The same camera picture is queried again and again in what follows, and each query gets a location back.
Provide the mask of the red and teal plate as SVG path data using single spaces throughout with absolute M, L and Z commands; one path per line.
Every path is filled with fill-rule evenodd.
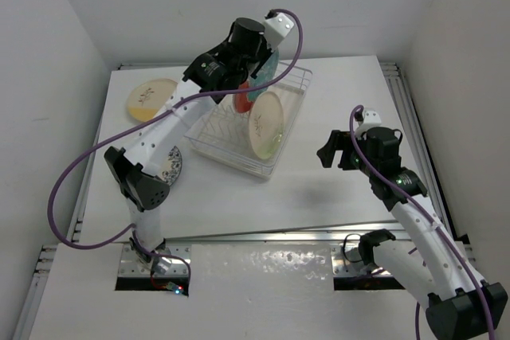
M 258 71 L 257 77 L 252 78 L 250 76 L 248 80 L 241 84 L 238 88 L 239 89 L 256 88 L 271 81 L 275 76 L 279 58 L 280 58 L 279 51 L 276 50 Z M 243 92 L 234 94 L 233 108 L 235 112 L 243 114 L 250 111 L 257 97 L 265 91 L 266 88 L 255 92 Z

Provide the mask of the cream plate green section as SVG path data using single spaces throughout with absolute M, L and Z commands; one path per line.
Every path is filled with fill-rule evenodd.
M 257 97 L 249 113 L 248 132 L 250 146 L 259 159 L 270 159 L 279 150 L 284 135 L 284 109 L 275 92 Z

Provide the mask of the blue floral pattern plate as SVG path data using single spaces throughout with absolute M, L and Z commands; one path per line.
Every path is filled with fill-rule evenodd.
M 159 170 L 159 177 L 169 186 L 175 184 L 182 170 L 182 155 L 177 147 L 173 147 L 167 154 Z

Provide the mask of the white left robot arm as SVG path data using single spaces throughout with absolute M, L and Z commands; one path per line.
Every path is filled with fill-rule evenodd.
M 226 91 L 238 89 L 256 76 L 272 56 L 284 35 L 282 17 L 271 13 L 263 22 L 237 18 L 227 38 L 196 57 L 183 72 L 172 95 L 130 144 L 109 147 L 104 159 L 127 200 L 134 242 L 152 252 L 163 243 L 159 207 L 170 187 L 159 177 L 171 149 L 206 113 L 214 109 Z

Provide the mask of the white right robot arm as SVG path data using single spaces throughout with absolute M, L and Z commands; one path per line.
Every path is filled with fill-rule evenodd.
M 438 339 L 495 337 L 508 294 L 489 283 L 465 258 L 435 215 L 419 176 L 402 166 L 397 129 L 372 127 L 356 138 L 334 130 L 317 151 L 325 168 L 340 152 L 341 170 L 364 173 L 372 193 L 406 230 L 419 256 L 414 257 L 388 229 L 361 236 L 357 252 L 366 266 L 388 271 L 420 304 Z

